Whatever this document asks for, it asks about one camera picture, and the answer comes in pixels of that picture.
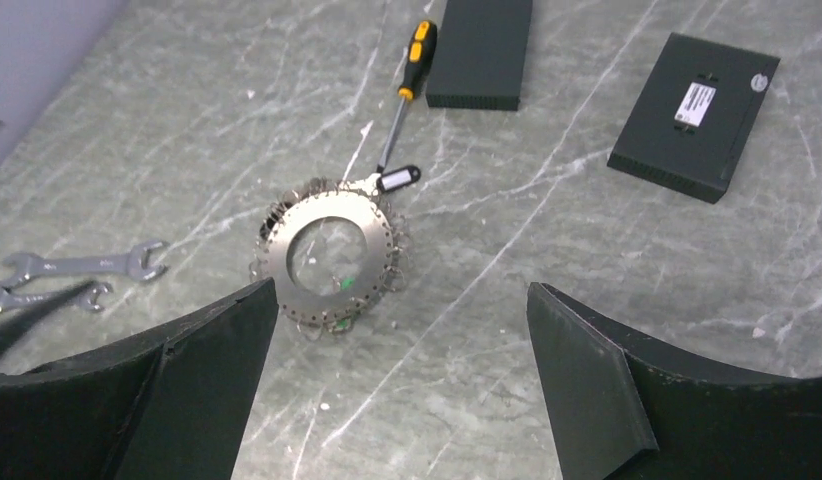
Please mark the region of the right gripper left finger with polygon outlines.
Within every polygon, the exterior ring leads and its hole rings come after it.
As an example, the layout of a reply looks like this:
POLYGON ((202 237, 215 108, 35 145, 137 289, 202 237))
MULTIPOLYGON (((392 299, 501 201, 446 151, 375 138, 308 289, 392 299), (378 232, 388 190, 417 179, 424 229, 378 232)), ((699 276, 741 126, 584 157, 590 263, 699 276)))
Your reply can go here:
POLYGON ((274 283, 0 374, 0 479, 228 479, 278 314, 274 283))

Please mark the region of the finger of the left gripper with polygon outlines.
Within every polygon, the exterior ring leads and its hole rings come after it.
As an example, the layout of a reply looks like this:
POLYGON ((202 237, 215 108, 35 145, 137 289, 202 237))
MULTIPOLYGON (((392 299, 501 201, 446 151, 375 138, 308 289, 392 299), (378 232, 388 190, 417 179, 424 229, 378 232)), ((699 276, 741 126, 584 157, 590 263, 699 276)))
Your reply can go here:
POLYGON ((16 314, 9 320, 0 322, 0 358, 33 327, 45 320, 47 316, 64 306, 72 304, 71 301, 89 288, 93 282, 93 280, 88 280, 58 290, 60 294, 57 297, 40 304, 6 311, 16 311, 16 314))

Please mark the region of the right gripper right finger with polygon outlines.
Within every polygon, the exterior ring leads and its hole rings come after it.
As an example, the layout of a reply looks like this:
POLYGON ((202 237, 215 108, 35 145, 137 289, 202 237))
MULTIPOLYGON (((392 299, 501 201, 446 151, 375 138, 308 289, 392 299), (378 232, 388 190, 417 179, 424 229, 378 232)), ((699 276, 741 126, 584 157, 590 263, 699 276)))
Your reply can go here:
POLYGON ((566 479, 822 479, 822 376, 715 361, 544 283, 526 317, 566 479))

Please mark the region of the green head key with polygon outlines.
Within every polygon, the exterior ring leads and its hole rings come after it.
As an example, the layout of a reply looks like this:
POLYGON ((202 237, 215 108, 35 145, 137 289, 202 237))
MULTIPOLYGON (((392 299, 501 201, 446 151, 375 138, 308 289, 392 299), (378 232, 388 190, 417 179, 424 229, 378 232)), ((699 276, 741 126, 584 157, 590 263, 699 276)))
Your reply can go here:
MULTIPOLYGON (((355 279, 353 277, 348 277, 348 278, 345 278, 345 279, 341 280, 337 284, 337 286, 339 287, 340 290, 346 290, 346 289, 350 288, 354 284, 354 282, 355 282, 355 279)), ((353 317, 352 316, 347 316, 347 317, 345 317, 341 320, 338 320, 335 323, 334 327, 333 327, 332 333, 333 334, 345 333, 345 332, 347 332, 348 330, 351 329, 352 324, 353 324, 353 317)))

